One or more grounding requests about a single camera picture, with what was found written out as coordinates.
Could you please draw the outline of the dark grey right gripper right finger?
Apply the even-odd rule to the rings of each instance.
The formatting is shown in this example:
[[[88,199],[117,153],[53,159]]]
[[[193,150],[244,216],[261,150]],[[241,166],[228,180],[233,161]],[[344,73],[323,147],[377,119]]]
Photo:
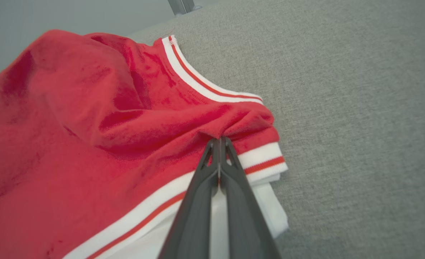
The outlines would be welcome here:
[[[226,196],[231,259],[279,259],[280,253],[231,140],[219,140],[219,182]]]

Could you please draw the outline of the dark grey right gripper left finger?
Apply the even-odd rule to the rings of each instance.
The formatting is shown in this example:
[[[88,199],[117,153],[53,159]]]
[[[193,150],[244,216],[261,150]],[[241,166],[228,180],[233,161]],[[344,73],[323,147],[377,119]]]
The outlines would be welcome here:
[[[211,139],[199,160],[160,259],[209,259],[211,199],[218,190],[220,141]]]

